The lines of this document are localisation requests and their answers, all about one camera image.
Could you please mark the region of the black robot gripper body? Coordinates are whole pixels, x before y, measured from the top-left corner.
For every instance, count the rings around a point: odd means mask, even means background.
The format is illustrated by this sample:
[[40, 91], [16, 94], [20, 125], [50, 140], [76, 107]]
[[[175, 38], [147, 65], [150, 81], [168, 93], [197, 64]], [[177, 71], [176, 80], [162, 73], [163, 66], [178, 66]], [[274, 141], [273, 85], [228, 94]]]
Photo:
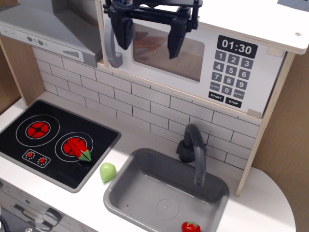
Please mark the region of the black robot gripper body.
[[103, 12], [117, 24], [121, 19], [137, 19], [192, 30], [198, 28], [202, 5], [201, 0], [107, 0]]

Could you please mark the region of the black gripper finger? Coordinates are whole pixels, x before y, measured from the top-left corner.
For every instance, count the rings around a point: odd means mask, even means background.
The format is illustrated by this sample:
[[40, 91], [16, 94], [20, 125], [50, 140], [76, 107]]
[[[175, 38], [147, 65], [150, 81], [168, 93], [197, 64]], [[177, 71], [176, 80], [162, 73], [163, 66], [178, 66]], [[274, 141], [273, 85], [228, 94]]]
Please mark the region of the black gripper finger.
[[118, 45], [127, 50], [133, 39], [133, 20], [131, 18], [114, 15], [111, 24]]
[[187, 33], [187, 21], [182, 18], [174, 18], [170, 23], [168, 35], [169, 58], [174, 59], [179, 55], [181, 46]]

